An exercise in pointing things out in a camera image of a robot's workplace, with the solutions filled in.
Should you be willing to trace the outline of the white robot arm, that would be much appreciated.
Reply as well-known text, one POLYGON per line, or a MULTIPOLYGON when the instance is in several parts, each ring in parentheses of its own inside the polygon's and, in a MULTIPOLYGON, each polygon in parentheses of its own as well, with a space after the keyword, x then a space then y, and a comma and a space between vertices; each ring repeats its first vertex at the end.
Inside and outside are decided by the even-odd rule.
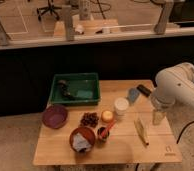
POLYGON ((194 108, 194 65, 184 62, 159 71, 150 95, 154 106, 152 122, 159 125, 176 101, 194 108))

